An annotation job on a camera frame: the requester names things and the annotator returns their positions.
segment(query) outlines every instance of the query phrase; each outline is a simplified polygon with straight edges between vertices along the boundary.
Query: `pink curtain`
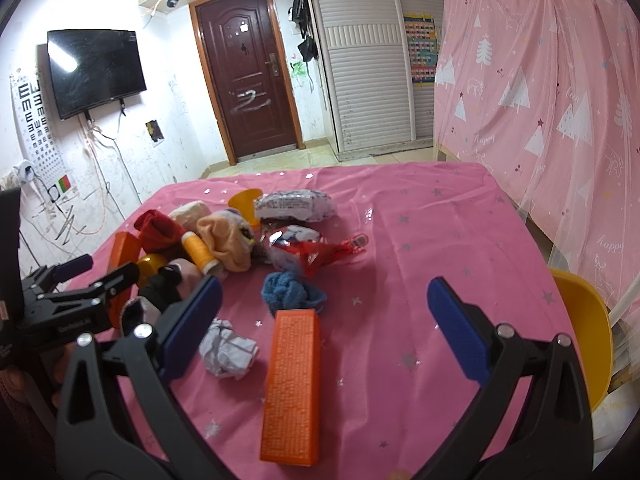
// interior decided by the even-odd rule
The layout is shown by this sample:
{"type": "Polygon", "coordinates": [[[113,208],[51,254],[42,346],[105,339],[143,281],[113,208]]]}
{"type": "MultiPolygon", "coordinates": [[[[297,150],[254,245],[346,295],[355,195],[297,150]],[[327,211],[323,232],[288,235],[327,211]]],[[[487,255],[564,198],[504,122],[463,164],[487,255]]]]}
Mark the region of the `pink curtain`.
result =
{"type": "Polygon", "coordinates": [[[610,307],[640,271],[639,68],[625,0],[445,0],[436,143],[487,167],[610,307]]]}

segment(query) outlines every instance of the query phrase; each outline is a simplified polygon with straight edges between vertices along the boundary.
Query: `brown door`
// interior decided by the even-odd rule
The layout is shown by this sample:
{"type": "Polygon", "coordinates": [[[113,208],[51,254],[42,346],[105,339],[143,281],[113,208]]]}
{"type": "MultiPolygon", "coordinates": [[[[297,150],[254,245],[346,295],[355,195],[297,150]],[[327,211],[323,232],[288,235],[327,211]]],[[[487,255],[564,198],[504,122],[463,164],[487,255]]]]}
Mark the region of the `brown door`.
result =
{"type": "Polygon", "coordinates": [[[213,0],[196,12],[235,155],[295,144],[267,0],[213,0]]]}

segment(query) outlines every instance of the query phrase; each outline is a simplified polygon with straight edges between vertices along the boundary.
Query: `white shutter door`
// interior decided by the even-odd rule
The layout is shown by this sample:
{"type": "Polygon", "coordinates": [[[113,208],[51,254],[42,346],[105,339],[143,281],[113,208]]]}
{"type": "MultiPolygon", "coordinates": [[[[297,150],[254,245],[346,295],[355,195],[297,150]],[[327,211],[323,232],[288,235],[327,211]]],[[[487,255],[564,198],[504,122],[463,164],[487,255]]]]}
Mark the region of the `white shutter door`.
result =
{"type": "MultiPolygon", "coordinates": [[[[432,15],[438,38],[442,31],[444,0],[400,0],[403,14],[432,15]]],[[[433,137],[433,84],[414,85],[415,136],[417,139],[433,137]]]]}
{"type": "Polygon", "coordinates": [[[404,30],[396,1],[318,4],[337,101],[340,151],[411,140],[404,30]]]}

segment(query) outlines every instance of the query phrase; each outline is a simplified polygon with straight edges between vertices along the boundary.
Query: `red plastic bag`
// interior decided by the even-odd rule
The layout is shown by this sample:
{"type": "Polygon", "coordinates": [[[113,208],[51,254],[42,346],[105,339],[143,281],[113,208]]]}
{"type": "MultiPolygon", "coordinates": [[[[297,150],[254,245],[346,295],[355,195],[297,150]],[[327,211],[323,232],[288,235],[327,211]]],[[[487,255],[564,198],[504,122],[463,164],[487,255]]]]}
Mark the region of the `red plastic bag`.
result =
{"type": "Polygon", "coordinates": [[[290,225],[267,234],[264,242],[267,255],[277,269],[309,278],[320,267],[363,252],[369,238],[359,234],[332,244],[313,229],[290,225]]]}

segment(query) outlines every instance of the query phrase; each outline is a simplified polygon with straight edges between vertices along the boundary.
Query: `black bag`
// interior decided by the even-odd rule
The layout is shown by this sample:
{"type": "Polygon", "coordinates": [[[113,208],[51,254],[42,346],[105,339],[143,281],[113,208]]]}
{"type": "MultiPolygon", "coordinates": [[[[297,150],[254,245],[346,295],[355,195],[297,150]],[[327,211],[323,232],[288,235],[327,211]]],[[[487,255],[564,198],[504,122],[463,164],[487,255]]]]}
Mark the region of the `black bag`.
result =
{"type": "Polygon", "coordinates": [[[305,41],[298,45],[298,50],[302,54],[302,61],[305,63],[318,58],[318,46],[316,45],[316,40],[311,36],[307,36],[305,41]]]}
{"type": "Polygon", "coordinates": [[[291,6],[291,21],[300,27],[302,39],[311,34],[311,9],[309,8],[309,0],[293,0],[291,6]]]}
{"type": "Polygon", "coordinates": [[[300,25],[304,20],[304,7],[304,0],[293,0],[293,5],[291,6],[291,21],[297,25],[300,25]]]}

